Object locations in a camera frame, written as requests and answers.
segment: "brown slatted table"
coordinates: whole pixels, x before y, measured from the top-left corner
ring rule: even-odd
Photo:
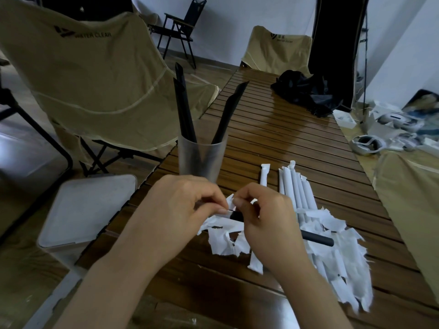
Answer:
[[[272,93],[275,80],[273,74],[240,68],[203,115],[218,119],[236,86],[250,81],[229,125],[218,185],[228,196],[258,182],[260,165],[270,163],[268,187],[277,190],[277,169],[295,160],[317,205],[346,220],[365,239],[374,301],[370,313],[358,315],[343,305],[353,326],[438,328],[434,296],[337,123]],[[110,250],[136,206],[166,174],[178,174],[177,148],[85,250],[78,265],[89,268]],[[270,272],[261,276],[247,269],[248,264],[249,255],[212,255],[203,232],[159,271],[145,293],[236,328],[290,328],[294,315],[282,288]]]

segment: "black metal chair frame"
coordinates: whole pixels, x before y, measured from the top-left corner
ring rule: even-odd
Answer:
[[[9,62],[6,60],[0,59],[0,66],[6,66]],[[32,126],[47,142],[49,142],[53,148],[55,148],[63,157],[67,160],[67,168],[64,172],[58,177],[58,179],[47,188],[42,194],[40,194],[35,201],[26,209],[26,211],[17,218],[8,229],[0,236],[0,245],[6,240],[8,236],[11,235],[12,232],[15,231],[17,227],[19,227],[22,223],[24,223],[30,216],[32,216],[38,208],[45,202],[45,200],[58,188],[58,186],[65,181],[72,173],[73,160],[70,157],[69,153],[64,150],[64,148],[50,136],[34,119],[30,117],[29,114],[25,112],[19,106],[14,96],[12,95],[9,89],[3,88],[1,86],[1,76],[0,76],[0,105],[7,105],[9,108],[6,110],[2,110],[0,112],[0,121],[10,117],[14,114],[19,114],[25,121]]]
[[[204,5],[206,4],[206,0],[204,0],[201,3],[197,3],[197,4],[200,5],[201,10],[199,11],[198,17],[196,18],[195,22],[198,21],[198,18],[201,14],[201,11],[203,10]],[[151,33],[157,33],[160,35],[160,38],[159,38],[158,44],[157,44],[157,48],[160,47],[160,43],[162,42],[162,38],[164,35],[169,37],[168,42],[166,44],[165,51],[163,53],[163,59],[165,59],[166,53],[168,52],[168,47],[169,47],[169,43],[171,41],[171,38],[177,38],[177,39],[180,39],[180,41],[181,41],[181,45],[183,46],[184,55],[186,56],[186,59],[188,59],[188,56],[187,56],[186,48],[184,47],[183,41],[187,42],[187,44],[189,46],[190,56],[192,57],[194,69],[197,69],[197,66],[195,64],[194,54],[192,53],[192,48],[190,46],[190,42],[194,41],[190,37],[190,35],[192,34],[192,30],[195,28],[195,25],[191,25],[191,24],[185,22],[184,20],[182,20],[181,18],[169,15],[168,13],[165,13],[165,16],[166,17],[165,17],[165,22],[163,23],[163,27],[159,27],[157,25],[148,25]],[[167,22],[168,18],[173,21],[171,29],[166,28],[166,22]]]
[[[80,165],[81,165],[81,168],[83,170],[84,176],[96,174],[99,171],[102,171],[102,173],[107,174],[107,173],[109,173],[107,170],[107,166],[109,166],[110,164],[114,163],[115,161],[117,161],[121,158],[125,159],[125,158],[134,158],[134,156],[139,156],[139,157],[143,157],[143,158],[157,161],[159,163],[161,163],[164,159],[164,158],[155,157],[155,156],[150,155],[150,154],[146,154],[145,152],[142,152],[142,151],[121,148],[119,146],[115,146],[115,145],[106,143],[104,141],[99,141],[99,140],[93,141],[95,143],[102,145],[102,148],[99,150],[98,154],[96,155],[93,152],[93,150],[88,146],[88,144],[84,141],[83,138],[80,138],[80,142],[81,142],[81,146],[85,149],[87,154],[91,157],[91,159],[93,159],[93,164],[91,165],[91,167],[87,167],[82,161],[80,161]],[[107,148],[116,149],[119,152],[113,158],[102,163],[101,158],[102,158],[102,155],[104,154],[104,152]]]

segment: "person's left hand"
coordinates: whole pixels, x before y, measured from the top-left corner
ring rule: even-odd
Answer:
[[[200,200],[206,203],[194,210]],[[150,189],[108,255],[122,265],[156,272],[186,246],[207,217],[225,210],[226,198],[206,178],[166,175]]]

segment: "black bag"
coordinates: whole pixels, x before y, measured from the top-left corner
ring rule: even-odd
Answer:
[[[291,104],[306,107],[311,114],[326,117],[343,103],[343,99],[329,93],[322,75],[306,78],[300,71],[287,70],[276,78],[271,88]]]

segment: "hand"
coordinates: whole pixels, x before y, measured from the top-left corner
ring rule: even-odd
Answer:
[[[244,234],[252,251],[277,278],[283,268],[310,264],[289,197],[250,183],[235,193],[233,203],[244,216]]]
[[[194,210],[199,200],[206,203]],[[152,266],[155,274],[197,234],[207,217],[228,208],[220,188],[206,178],[166,175],[150,189],[110,253],[136,268]]]

